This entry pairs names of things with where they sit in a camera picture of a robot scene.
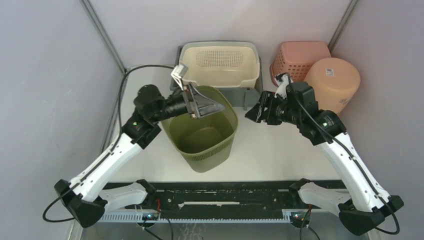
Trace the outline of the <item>left aluminium frame post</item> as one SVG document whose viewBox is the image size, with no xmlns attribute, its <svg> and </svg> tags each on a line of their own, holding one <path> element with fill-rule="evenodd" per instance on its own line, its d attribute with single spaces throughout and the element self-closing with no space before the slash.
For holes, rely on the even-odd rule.
<svg viewBox="0 0 424 240">
<path fill-rule="evenodd" d="M 95 10 L 95 7 L 93 3 L 90 0 L 79 0 L 82 8 L 86 12 L 88 19 L 92 23 L 95 31 L 97 32 L 100 40 L 102 41 L 103 45 L 105 46 L 107 52 L 109 53 L 111 59 L 117 66 L 119 72 L 121 73 L 121 76 L 118 78 L 118 86 L 116 89 L 116 93 L 113 98 L 113 105 L 112 105 L 112 111 L 110 114 L 110 117 L 107 122 L 106 130 L 103 136 L 102 145 L 100 147 L 100 151 L 104 151 L 113 140 L 113 132 L 116 126 L 116 119 L 117 119 L 117 111 L 118 111 L 118 102 L 121 99 L 120 97 L 120 85 L 122 83 L 122 78 L 125 75 L 127 68 L 125 67 L 124 62 L 122 61 L 121 57 L 119 56 L 119 53 L 116 49 L 116 47 L 113 44 L 113 41 L 111 40 L 109 34 L 107 33 L 106 28 L 104 27 L 97 11 Z"/>
</svg>

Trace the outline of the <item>aluminium front rail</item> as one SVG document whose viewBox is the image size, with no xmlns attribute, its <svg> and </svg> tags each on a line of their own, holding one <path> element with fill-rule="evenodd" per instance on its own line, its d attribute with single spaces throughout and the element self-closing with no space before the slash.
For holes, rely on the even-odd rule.
<svg viewBox="0 0 424 240">
<path fill-rule="evenodd" d="M 160 189 L 151 190 L 141 203 L 127 203 L 118 209 L 96 212 L 82 226 L 97 222 L 156 221 L 174 222 L 278 222 L 287 221 L 289 212 L 308 208 L 292 191 L 262 187 L 240 189 Z"/>
</svg>

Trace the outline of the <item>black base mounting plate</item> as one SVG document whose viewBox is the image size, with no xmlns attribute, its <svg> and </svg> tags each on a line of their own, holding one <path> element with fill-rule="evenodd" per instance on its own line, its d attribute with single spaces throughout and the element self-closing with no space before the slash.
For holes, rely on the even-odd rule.
<svg viewBox="0 0 424 240">
<path fill-rule="evenodd" d="M 121 212 L 159 209 L 174 221 L 283 220 L 283 213 L 308 205 L 289 191 L 293 180 L 239 182 L 152 182 L 156 192 Z"/>
</svg>

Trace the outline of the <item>aluminium frame post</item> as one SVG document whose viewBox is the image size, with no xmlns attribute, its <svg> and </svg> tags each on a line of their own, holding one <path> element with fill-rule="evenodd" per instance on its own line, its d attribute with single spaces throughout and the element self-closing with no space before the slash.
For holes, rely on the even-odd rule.
<svg viewBox="0 0 424 240">
<path fill-rule="evenodd" d="M 349 1 L 341 19 L 340 19 L 340 21 L 337 25 L 337 27 L 336 27 L 336 29 L 335 29 L 335 31 L 334 31 L 331 39 L 330 39 L 330 41 L 328 42 L 327 47 L 328 47 L 331 54 L 333 53 L 340 37 L 342 36 L 342 33 L 344 32 L 345 28 L 347 27 L 347 25 L 348 25 L 348 23 L 349 23 L 349 21 L 350 21 L 350 19 L 351 19 L 351 17 L 352 17 L 352 15 L 353 15 L 353 13 L 354 13 L 359 2 L 360 2 L 359 0 L 350 0 Z"/>
<path fill-rule="evenodd" d="M 119 53 L 116 49 L 116 47 L 113 44 L 113 41 L 111 40 L 109 34 L 107 33 L 106 28 L 104 27 L 97 11 L 95 10 L 95 7 L 93 3 L 90 0 L 79 0 L 82 8 L 86 12 L 88 19 L 92 23 L 95 31 L 97 32 L 100 40 L 102 41 L 103 45 L 105 46 L 107 52 L 109 53 L 111 59 L 117 66 L 119 72 L 121 73 L 121 76 L 118 78 L 118 86 L 116 89 L 116 93 L 113 98 L 113 105 L 112 105 L 112 111 L 110 114 L 110 117 L 107 122 L 106 130 L 103 136 L 102 145 L 100 147 L 100 151 L 104 151 L 113 140 L 113 132 L 116 126 L 116 119 L 117 119 L 117 111 L 118 111 L 118 102 L 121 99 L 120 97 L 120 85 L 122 83 L 122 78 L 125 75 L 127 68 L 125 67 L 124 62 L 122 61 L 121 57 L 119 56 Z"/>
</svg>

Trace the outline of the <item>right aluminium frame post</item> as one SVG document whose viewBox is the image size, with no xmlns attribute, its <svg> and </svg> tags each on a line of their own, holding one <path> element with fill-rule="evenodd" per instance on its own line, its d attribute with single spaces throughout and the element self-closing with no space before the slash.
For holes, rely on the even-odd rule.
<svg viewBox="0 0 424 240">
<path fill-rule="evenodd" d="M 330 41 L 328 42 L 327 47 L 328 47 L 331 54 L 333 53 L 340 37 L 342 36 L 342 33 L 344 32 L 345 28 L 347 27 L 347 25 L 348 25 L 348 23 L 349 23 L 349 21 L 350 21 L 350 19 L 351 19 L 351 17 L 352 17 L 352 15 L 353 15 L 353 13 L 354 13 L 359 2 L 360 2 L 359 0 L 350 0 L 349 1 L 341 19 L 340 19 L 340 21 L 337 25 L 337 27 L 336 27 L 336 29 L 335 29 L 335 31 L 334 31 L 331 39 L 330 39 Z"/>
</svg>

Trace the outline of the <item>green perforated waste bin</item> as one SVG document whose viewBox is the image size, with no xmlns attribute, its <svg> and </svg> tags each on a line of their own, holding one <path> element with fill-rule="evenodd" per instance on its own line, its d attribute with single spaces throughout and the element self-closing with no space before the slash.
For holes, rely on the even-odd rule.
<svg viewBox="0 0 424 240">
<path fill-rule="evenodd" d="M 167 137 L 190 165 L 198 172 L 207 172 L 228 159 L 238 129 L 239 119 L 226 97 L 212 86 L 199 86 L 201 94 L 225 109 L 209 116 L 193 119 L 188 114 L 161 122 Z"/>
</svg>

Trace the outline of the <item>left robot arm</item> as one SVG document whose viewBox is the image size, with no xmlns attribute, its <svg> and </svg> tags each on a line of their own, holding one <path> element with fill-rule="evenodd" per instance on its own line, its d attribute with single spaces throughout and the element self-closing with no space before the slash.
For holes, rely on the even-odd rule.
<svg viewBox="0 0 424 240">
<path fill-rule="evenodd" d="M 108 211 L 128 205 L 140 204 L 145 209 L 155 205 L 157 196 L 145 184 L 135 182 L 109 190 L 104 187 L 128 160 L 157 137 L 161 132 L 159 122 L 180 115 L 199 119 L 225 109 L 191 84 L 175 90 L 168 98 L 155 85 L 148 84 L 139 89 L 133 102 L 134 112 L 120 128 L 114 143 L 82 173 L 54 185 L 63 206 L 83 228 L 93 226 Z"/>
</svg>

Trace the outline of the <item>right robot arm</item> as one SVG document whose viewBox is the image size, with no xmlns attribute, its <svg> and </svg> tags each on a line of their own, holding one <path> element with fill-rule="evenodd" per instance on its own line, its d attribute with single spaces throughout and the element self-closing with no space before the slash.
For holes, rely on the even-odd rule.
<svg viewBox="0 0 424 240">
<path fill-rule="evenodd" d="M 357 153 L 347 129 L 331 110 L 319 108 L 314 89 L 306 82 L 289 83 L 285 93 L 264 91 L 245 117 L 271 126 L 293 124 L 328 159 L 347 193 L 336 193 L 305 178 L 291 186 L 289 203 L 295 208 L 313 205 L 337 216 L 356 236 L 379 230 L 387 217 L 404 206 L 373 177 Z"/>
</svg>

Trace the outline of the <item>pink perforated plastic basket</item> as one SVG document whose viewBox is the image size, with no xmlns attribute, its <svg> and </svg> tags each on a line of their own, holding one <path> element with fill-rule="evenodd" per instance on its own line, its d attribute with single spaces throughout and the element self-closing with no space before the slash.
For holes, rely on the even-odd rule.
<svg viewBox="0 0 424 240">
<path fill-rule="evenodd" d="M 277 87 L 275 77 L 283 73 L 289 73 L 294 82 L 303 81 L 314 63 L 330 57 L 330 50 L 323 41 L 283 42 L 269 68 L 271 82 Z"/>
</svg>

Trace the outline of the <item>orange plastic bucket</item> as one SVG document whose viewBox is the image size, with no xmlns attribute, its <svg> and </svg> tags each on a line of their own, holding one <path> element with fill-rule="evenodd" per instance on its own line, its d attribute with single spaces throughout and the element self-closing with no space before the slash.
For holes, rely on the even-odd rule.
<svg viewBox="0 0 424 240">
<path fill-rule="evenodd" d="M 361 77 L 351 63 L 328 57 L 314 63 L 304 81 L 313 87 L 320 109 L 340 115 L 357 92 Z"/>
</svg>

